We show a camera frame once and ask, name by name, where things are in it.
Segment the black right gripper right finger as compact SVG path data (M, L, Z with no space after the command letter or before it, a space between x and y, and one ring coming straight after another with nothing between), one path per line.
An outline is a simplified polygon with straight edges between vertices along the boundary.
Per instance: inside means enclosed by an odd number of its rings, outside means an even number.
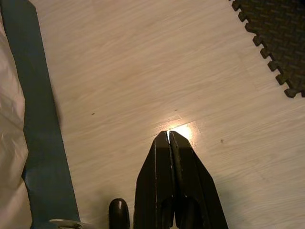
M169 133L176 179L175 222L179 229L228 229L213 181L187 138Z

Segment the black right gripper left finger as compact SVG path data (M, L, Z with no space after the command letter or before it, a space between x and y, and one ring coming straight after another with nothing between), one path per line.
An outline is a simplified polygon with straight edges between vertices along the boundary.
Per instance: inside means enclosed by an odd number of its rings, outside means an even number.
M153 140L136 181L133 229L173 226L173 162L167 132Z

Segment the dark robot leg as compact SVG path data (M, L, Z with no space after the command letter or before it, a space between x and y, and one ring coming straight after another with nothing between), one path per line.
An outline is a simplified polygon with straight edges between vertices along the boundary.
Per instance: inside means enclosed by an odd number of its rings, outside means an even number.
M124 199L115 198L111 201L108 219L109 229L130 229L129 209Z

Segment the dark green bed base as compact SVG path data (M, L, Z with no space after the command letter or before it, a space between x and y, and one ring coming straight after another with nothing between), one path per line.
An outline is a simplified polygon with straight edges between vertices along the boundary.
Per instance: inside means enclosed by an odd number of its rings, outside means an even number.
M22 173L28 191L30 229L56 229L52 219L80 219L35 6L0 0L4 30L25 97L28 157Z

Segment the black foam puzzle mat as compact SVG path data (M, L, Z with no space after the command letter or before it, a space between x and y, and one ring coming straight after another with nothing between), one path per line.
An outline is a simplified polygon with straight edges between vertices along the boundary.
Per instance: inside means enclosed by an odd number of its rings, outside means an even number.
M305 98L305 0L229 0L245 29L270 57L268 67L279 71L276 80L287 84L285 95Z

